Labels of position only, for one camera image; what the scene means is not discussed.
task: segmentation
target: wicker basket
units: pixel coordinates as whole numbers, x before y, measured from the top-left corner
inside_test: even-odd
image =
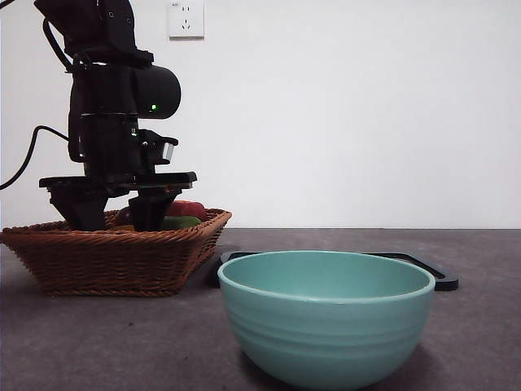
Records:
[[[105,213],[107,228],[117,211]],[[173,231],[71,231],[66,222],[6,228],[7,245],[50,296],[166,297],[210,258],[231,213]]]

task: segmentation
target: bowl rim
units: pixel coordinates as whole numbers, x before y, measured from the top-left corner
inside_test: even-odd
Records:
[[[233,265],[235,262],[241,262],[244,259],[249,259],[249,258],[262,257],[262,256],[265,256],[266,254],[280,254],[280,253],[284,253],[284,254],[287,254],[287,253],[322,253],[322,254],[323,253],[333,253],[333,254],[357,255],[359,257],[367,257],[367,258],[371,258],[371,259],[379,258],[379,259],[383,259],[385,261],[398,263],[403,266],[415,269],[416,271],[422,273],[423,275],[425,275],[428,278],[428,284],[415,291],[402,293],[400,295],[390,295],[390,296],[381,296],[381,297],[313,297],[313,296],[305,296],[305,295],[292,295],[292,294],[287,294],[287,293],[272,292],[272,291],[266,291],[264,289],[253,288],[248,285],[237,283],[237,282],[233,281],[232,279],[229,279],[225,275],[225,268],[227,266]],[[283,251],[267,251],[267,252],[263,252],[263,253],[245,255],[244,257],[235,258],[235,259],[232,259],[231,261],[223,263],[219,267],[219,270],[217,271],[217,275],[219,277],[219,280],[222,283],[227,283],[227,284],[231,285],[232,287],[235,287],[237,289],[244,290],[244,291],[247,291],[250,293],[254,293],[257,295],[273,297],[273,298],[283,299],[283,300],[312,301],[312,302],[320,302],[320,303],[325,303],[325,304],[375,304],[375,303],[381,303],[381,302],[387,302],[387,301],[405,300],[405,299],[410,299],[413,297],[419,297],[428,292],[432,292],[432,291],[434,291],[434,287],[436,285],[436,280],[431,273],[422,269],[419,266],[413,265],[406,261],[399,261],[397,259],[379,257],[376,255],[370,255],[370,254],[353,253],[353,252],[346,252],[346,251],[330,251],[330,250],[283,250]]]

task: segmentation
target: white wall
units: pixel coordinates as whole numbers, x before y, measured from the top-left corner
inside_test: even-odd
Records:
[[[171,42],[166,1],[133,0],[138,47],[182,83],[183,199],[230,226],[521,228],[521,2],[207,0],[206,38]],[[2,178],[32,129],[66,131],[69,75],[19,0],[2,13]],[[3,225],[60,216],[37,187],[82,174],[42,134],[3,191]],[[111,200],[108,208],[124,199]]]

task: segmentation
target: black cable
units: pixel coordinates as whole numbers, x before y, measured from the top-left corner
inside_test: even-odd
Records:
[[[47,20],[47,18],[43,20],[43,33],[46,35],[47,41],[49,41],[50,47],[52,48],[53,52],[56,54],[58,59],[61,61],[63,65],[65,65],[65,68],[68,72],[72,72],[72,64],[68,60],[67,56],[62,52],[62,48],[59,47],[58,42],[56,41],[56,38],[53,35],[52,31],[50,31],[49,20]]]
[[[66,141],[68,141],[68,137],[67,136],[64,136],[59,131],[54,130],[54,129],[48,127],[48,126],[39,125],[36,128],[34,128],[33,138],[31,138],[31,143],[29,144],[29,150],[27,151],[27,156],[25,157],[24,163],[22,163],[22,165],[20,166],[20,168],[18,169],[16,174],[13,175],[13,178],[9,179],[4,184],[0,185],[0,190],[3,190],[6,187],[9,187],[10,185],[12,185],[16,181],[16,179],[18,179],[20,177],[20,175],[25,171],[25,169],[27,168],[27,165],[29,164],[29,161],[31,160],[31,156],[33,155],[34,146],[36,145],[36,137],[38,136],[38,131],[41,130],[41,129],[48,130],[52,134],[56,134],[57,136],[63,138]]]
[[[11,4],[12,2],[14,2],[15,0],[4,0],[3,2],[0,2],[0,10],[2,8],[4,8],[5,6],[8,6],[9,4]]]

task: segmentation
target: basket rim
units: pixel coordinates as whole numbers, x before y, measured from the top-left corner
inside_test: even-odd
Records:
[[[60,239],[132,239],[132,240],[143,240],[149,241],[150,239],[170,239],[172,241],[187,241],[199,239],[202,237],[210,236],[216,226],[224,226],[231,218],[231,212],[224,209],[206,209],[207,213],[215,213],[216,215],[204,222],[201,222],[197,226],[190,226],[178,230],[170,231],[67,231],[59,229],[41,230],[45,226],[53,224],[63,224],[64,221],[58,222],[44,222],[40,224],[34,224],[31,226],[13,226],[12,228],[4,228],[0,234],[0,243],[3,242],[2,238],[7,236],[26,236],[31,235],[33,239],[42,238],[49,239],[50,237]],[[117,210],[106,211],[106,215],[117,213]]]

